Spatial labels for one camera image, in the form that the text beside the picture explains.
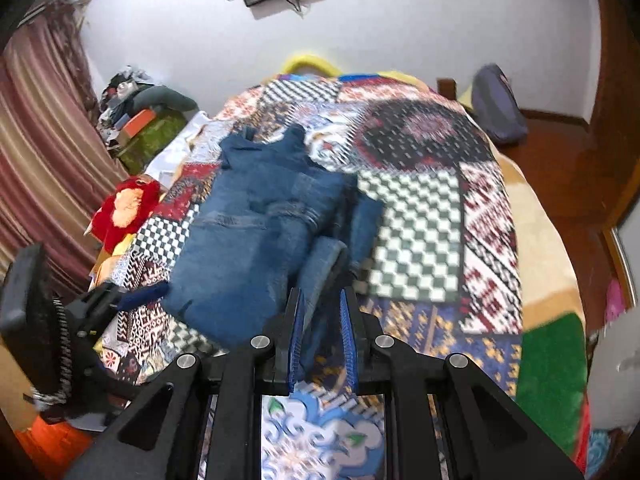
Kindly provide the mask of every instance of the white wall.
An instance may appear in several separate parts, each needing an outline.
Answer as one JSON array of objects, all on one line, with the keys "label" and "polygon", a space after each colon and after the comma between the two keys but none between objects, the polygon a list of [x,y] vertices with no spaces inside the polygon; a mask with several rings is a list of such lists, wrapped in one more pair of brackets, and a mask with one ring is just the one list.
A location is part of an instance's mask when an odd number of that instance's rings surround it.
[{"label": "white wall", "polygon": [[453,77],[461,91],[495,61],[521,107],[589,119],[600,60],[593,2],[323,0],[302,19],[281,0],[253,11],[242,0],[92,0],[82,38],[103,82],[137,64],[209,112],[309,52],[345,72],[393,68],[433,86]]}]

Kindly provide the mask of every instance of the gray bag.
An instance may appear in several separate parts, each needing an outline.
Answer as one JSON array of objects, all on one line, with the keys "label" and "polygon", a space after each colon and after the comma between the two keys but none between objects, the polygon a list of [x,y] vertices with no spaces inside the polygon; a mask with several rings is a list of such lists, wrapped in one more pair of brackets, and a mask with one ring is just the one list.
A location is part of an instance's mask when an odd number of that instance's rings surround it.
[{"label": "gray bag", "polygon": [[474,77],[471,104],[478,125],[496,144],[513,144],[526,137],[527,122],[495,63],[483,66]]}]

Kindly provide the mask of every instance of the wooden floor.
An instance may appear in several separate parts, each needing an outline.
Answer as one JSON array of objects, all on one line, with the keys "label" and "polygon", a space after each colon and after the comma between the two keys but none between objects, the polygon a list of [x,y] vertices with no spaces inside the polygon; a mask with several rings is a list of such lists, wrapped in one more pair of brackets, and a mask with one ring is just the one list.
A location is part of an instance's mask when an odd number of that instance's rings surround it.
[{"label": "wooden floor", "polygon": [[616,200],[613,179],[583,127],[528,123],[526,142],[501,151],[522,168],[562,237],[578,278],[589,333],[604,324],[607,286],[614,277],[600,234],[605,211]]}]

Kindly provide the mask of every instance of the window curtain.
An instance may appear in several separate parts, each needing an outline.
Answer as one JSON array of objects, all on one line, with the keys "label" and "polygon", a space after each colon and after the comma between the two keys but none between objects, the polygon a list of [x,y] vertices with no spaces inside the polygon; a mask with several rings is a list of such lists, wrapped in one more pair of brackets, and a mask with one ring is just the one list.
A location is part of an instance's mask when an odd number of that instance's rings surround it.
[{"label": "window curtain", "polygon": [[93,213],[126,178],[94,127],[74,8],[59,0],[17,29],[0,59],[0,279],[20,248],[42,241],[53,289],[86,290],[99,244]]}]

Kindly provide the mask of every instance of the red cloth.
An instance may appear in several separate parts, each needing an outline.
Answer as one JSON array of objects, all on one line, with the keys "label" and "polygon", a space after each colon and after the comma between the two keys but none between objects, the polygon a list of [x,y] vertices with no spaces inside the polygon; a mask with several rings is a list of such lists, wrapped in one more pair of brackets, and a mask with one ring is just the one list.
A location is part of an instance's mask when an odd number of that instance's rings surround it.
[{"label": "red cloth", "polygon": [[[116,245],[126,235],[137,233],[138,229],[142,227],[142,224],[158,205],[160,183],[148,177],[149,182],[146,178],[143,180],[138,176],[132,176],[123,183],[118,184],[116,191],[107,197],[91,220],[91,233],[102,242],[104,250],[109,254],[113,253]],[[141,190],[142,193],[137,193],[137,196],[134,197],[136,202],[135,209],[130,210],[132,218],[127,219],[126,225],[123,225],[122,221],[116,222],[117,225],[114,225],[114,213],[116,212],[116,218],[119,218],[118,214],[122,214],[123,206],[121,202],[123,197],[126,196],[126,193],[122,192],[126,189]]]},{"label": "red cloth", "polygon": [[580,420],[580,429],[578,430],[578,441],[575,446],[574,463],[578,469],[584,473],[587,471],[587,455],[589,452],[589,433],[591,432],[591,412],[589,410],[589,399],[584,394],[582,402],[582,418]]}]

